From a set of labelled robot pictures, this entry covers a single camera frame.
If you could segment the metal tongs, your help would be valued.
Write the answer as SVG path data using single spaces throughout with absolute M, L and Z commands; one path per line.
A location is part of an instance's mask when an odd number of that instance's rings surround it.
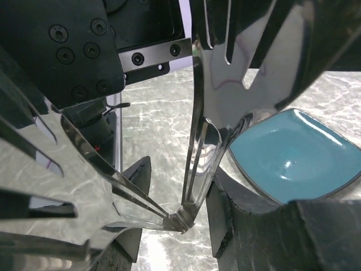
M 30 104 L 32 122 L 24 128 L 1 117 L 2 270 L 90 270 L 110 247 L 133 247 L 128 232 L 192 231 L 229 146 L 284 109 L 203 108 L 197 2 L 188 2 L 191 35 L 185 33 L 193 88 L 171 82 L 147 93 L 166 106 L 141 112 L 144 126 L 158 131 L 134 126 L 142 157 L 127 172 L 116 168 L 122 136 L 107 122 L 126 106 L 107 103 L 119 93 L 61 110 L 48 105 L 44 115 Z

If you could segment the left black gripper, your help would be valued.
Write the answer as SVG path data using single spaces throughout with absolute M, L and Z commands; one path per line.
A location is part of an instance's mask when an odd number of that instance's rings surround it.
M 1 117 L 32 122 L 168 73 L 191 55 L 178 1 L 2 1 Z

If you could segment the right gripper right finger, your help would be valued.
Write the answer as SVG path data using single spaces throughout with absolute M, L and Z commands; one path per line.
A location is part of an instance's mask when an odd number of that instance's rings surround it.
M 273 203 L 218 169 L 206 197 L 220 270 L 359 270 L 360 201 Z

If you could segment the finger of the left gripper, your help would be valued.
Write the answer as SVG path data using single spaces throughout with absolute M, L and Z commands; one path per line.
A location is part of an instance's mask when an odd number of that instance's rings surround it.
M 198 1 L 203 108 L 280 110 L 359 35 L 359 1 Z

